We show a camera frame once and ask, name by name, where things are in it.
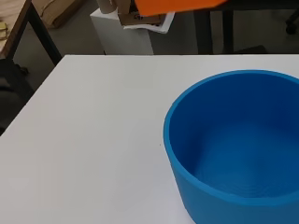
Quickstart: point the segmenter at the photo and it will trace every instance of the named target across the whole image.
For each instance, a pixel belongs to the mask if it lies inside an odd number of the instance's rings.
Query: blue bowl
[[[196,223],[299,223],[297,78],[246,70],[202,80],[169,109],[164,144]]]

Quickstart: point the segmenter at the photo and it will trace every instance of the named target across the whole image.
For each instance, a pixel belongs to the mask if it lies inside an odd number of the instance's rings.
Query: table leg
[[[213,54],[210,12],[195,10],[193,14],[198,54]]]
[[[222,12],[223,29],[223,53],[234,53],[234,12],[232,10]]]
[[[9,86],[26,105],[35,92],[11,59],[0,60],[0,75],[7,80]]]
[[[51,60],[55,65],[57,65],[57,63],[62,59],[60,52],[57,50],[54,42],[50,38],[48,30],[46,29],[42,20],[39,18],[39,15],[32,4],[29,10],[30,12],[28,21],[35,30],[38,39],[40,40],[46,52],[49,54]]]

